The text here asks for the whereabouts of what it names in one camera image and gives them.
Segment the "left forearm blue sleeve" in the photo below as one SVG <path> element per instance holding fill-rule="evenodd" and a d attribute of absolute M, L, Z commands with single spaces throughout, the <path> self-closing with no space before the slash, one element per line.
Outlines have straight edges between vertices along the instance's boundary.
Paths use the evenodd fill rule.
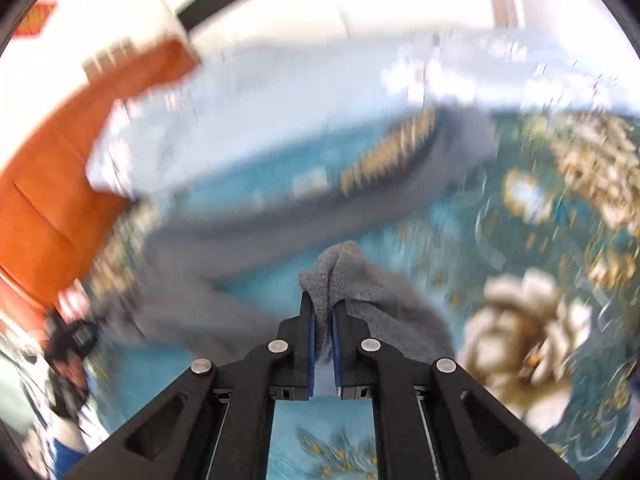
<path fill-rule="evenodd" d="M 96 402 L 86 391 L 86 402 L 74 418 L 62 418 L 51 410 L 44 394 L 32 396 L 28 390 L 6 408 L 6 429 L 17 445 L 18 456 L 37 479 L 62 479 L 80 460 L 107 437 L 96 414 Z"/>

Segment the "left hand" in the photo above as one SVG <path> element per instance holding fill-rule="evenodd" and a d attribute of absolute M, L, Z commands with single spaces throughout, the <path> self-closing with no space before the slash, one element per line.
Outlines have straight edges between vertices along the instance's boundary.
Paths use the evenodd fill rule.
<path fill-rule="evenodd" d="M 84 361 L 77 354 L 70 352 L 64 360 L 54 360 L 53 368 L 76 388 L 89 390 Z"/>

